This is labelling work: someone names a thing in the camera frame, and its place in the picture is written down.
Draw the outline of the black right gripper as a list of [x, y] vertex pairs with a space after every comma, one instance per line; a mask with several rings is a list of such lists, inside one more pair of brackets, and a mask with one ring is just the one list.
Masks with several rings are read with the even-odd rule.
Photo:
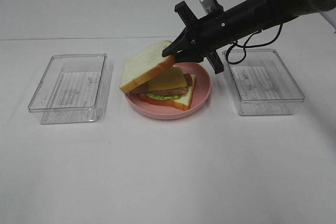
[[175, 63], [200, 63], [206, 58], [216, 74], [224, 71], [224, 65], [216, 50], [226, 44], [225, 12], [216, 11], [198, 19], [185, 1], [175, 6], [175, 12], [185, 24], [178, 37], [162, 51], [162, 56], [175, 56]]

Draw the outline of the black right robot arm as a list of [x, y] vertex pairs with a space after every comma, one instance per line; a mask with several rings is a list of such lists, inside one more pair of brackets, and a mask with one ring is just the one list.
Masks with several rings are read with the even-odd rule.
[[162, 51], [162, 56], [174, 55], [177, 63], [202, 62], [207, 58], [215, 73], [224, 70], [217, 49], [301, 15], [335, 8], [335, 0], [246, 0], [228, 10], [217, 0], [199, 1], [207, 13], [200, 19], [184, 1], [175, 5], [185, 28]]

